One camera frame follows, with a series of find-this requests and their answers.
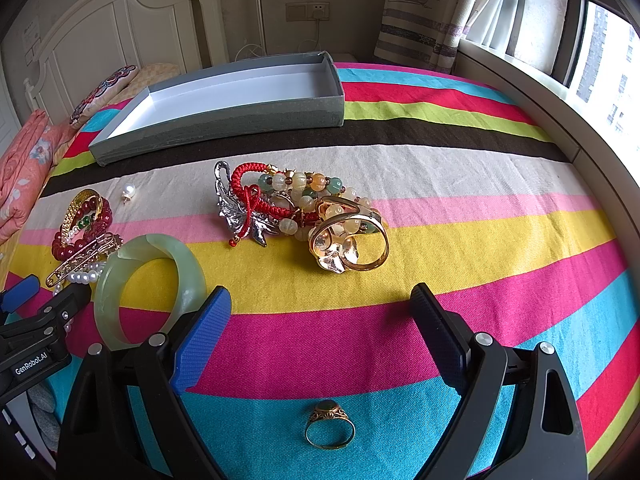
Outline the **gold rhinestone hair clip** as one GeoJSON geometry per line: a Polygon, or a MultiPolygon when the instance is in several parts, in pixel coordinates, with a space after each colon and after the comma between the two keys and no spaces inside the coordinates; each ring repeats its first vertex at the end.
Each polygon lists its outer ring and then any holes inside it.
{"type": "Polygon", "coordinates": [[[101,234],[59,264],[47,276],[46,286],[62,289],[66,284],[95,283],[102,273],[106,259],[121,247],[122,238],[119,234],[101,234]]]}

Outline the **gold ring green stone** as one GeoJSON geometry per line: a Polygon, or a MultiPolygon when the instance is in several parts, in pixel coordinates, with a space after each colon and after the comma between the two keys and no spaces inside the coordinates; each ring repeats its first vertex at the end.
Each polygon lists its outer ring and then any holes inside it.
{"type": "Polygon", "coordinates": [[[308,416],[304,439],[313,448],[336,451],[355,439],[357,428],[344,408],[333,399],[319,401],[308,416]]]}

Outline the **silver leaf brooch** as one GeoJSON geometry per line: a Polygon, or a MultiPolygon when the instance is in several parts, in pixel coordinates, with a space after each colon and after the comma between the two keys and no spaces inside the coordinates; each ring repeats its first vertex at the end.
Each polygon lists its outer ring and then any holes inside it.
{"type": "Polygon", "coordinates": [[[260,246],[267,245],[267,235],[278,235],[278,222],[269,214],[257,210],[260,188],[243,186],[234,192],[228,162],[221,160],[214,166],[215,191],[218,216],[224,218],[231,232],[229,245],[235,247],[244,238],[250,237],[260,246]]]}

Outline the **pearl earring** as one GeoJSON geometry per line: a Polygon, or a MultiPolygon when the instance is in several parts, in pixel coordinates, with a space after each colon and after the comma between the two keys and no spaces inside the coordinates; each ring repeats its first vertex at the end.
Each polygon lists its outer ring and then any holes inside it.
{"type": "Polygon", "coordinates": [[[122,189],[122,201],[131,202],[137,195],[137,187],[134,184],[126,184],[122,189]]]}

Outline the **gold bangle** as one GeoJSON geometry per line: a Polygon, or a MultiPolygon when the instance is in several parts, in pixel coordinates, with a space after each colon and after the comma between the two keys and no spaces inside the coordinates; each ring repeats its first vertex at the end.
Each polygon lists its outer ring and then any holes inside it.
{"type": "Polygon", "coordinates": [[[103,204],[103,197],[92,188],[84,188],[77,193],[68,205],[60,226],[61,242],[64,245],[70,244],[74,237],[73,226],[78,226],[89,212],[94,212],[98,216],[102,214],[103,204]]]}

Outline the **colourful striped cloth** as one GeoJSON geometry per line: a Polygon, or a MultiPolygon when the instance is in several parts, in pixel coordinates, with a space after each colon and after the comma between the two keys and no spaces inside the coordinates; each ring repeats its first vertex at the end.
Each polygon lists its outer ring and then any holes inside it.
{"type": "Polygon", "coordinates": [[[474,330],[559,353],[594,467],[639,404],[639,300],[623,248],[550,136],[491,88],[367,64],[338,68],[341,127],[244,134],[105,167],[76,136],[23,229],[1,248],[14,284],[54,267],[51,242],[82,188],[125,240],[166,234],[231,294],[230,321],[184,405],[231,479],[409,479],[459,402],[409,313],[414,285],[474,330]],[[318,265],[306,236],[236,246],[216,162],[340,179],[386,223],[360,236],[375,269],[318,265]]]}

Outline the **pink floral folded quilt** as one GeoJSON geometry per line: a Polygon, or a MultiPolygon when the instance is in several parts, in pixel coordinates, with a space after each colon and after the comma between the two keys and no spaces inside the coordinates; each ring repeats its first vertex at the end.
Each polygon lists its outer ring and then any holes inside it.
{"type": "Polygon", "coordinates": [[[1,157],[1,233],[4,244],[24,226],[56,153],[77,130],[68,122],[52,126],[44,110],[35,110],[1,157]]]}

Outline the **embroidered round cushion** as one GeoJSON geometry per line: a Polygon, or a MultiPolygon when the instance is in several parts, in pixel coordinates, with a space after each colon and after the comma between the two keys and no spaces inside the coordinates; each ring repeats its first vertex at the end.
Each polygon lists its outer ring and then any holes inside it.
{"type": "Polygon", "coordinates": [[[140,72],[137,65],[125,65],[115,70],[110,76],[102,80],[88,96],[85,97],[70,115],[70,126],[79,130],[98,110],[109,100],[117,96],[123,88],[140,72]]]}

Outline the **grey cardboard tray box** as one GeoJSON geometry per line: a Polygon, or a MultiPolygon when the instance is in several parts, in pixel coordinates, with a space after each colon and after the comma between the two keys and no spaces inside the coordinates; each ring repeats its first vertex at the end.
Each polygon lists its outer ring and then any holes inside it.
{"type": "Polygon", "coordinates": [[[344,114],[345,92],[328,52],[246,58],[144,88],[89,150],[105,166],[205,140],[339,127],[344,114]]]}

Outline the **yellow patterned pillow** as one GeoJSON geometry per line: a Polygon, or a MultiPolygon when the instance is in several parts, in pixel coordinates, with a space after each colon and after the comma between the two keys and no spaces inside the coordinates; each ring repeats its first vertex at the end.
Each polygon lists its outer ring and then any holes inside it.
{"type": "Polygon", "coordinates": [[[138,71],[137,75],[131,79],[125,88],[113,96],[108,105],[117,104],[137,96],[144,88],[152,86],[181,74],[180,67],[174,63],[153,63],[145,65],[138,71]]]}

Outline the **white desk lamp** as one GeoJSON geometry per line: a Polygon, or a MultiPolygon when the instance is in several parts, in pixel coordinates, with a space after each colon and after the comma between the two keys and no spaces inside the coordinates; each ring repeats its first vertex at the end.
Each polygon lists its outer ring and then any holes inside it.
{"type": "Polygon", "coordinates": [[[252,52],[253,56],[266,56],[268,54],[264,21],[264,6],[262,5],[262,0],[255,0],[255,6],[259,41],[257,44],[244,44],[243,47],[240,47],[238,52],[235,53],[235,61],[239,61],[241,54],[245,51],[252,52]]]}

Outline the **patterned striped curtain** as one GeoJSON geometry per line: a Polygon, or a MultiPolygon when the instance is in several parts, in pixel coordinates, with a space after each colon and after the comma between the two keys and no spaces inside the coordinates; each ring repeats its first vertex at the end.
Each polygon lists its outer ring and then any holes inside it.
{"type": "Polygon", "coordinates": [[[519,1],[385,0],[374,58],[448,74],[463,39],[504,53],[519,1]]]}

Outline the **white bed headboard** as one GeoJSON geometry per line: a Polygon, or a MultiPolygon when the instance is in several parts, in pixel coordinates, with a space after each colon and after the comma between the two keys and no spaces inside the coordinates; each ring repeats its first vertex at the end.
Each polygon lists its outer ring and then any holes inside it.
{"type": "Polygon", "coordinates": [[[58,124],[122,66],[167,62],[185,74],[228,61],[221,0],[78,0],[41,40],[24,95],[58,124]]]}

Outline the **wall socket plate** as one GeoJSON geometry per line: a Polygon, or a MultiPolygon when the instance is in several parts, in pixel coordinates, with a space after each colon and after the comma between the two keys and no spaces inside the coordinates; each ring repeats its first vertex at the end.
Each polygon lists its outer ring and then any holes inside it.
{"type": "Polygon", "coordinates": [[[289,2],[285,5],[285,21],[329,21],[328,2],[289,2]]]}

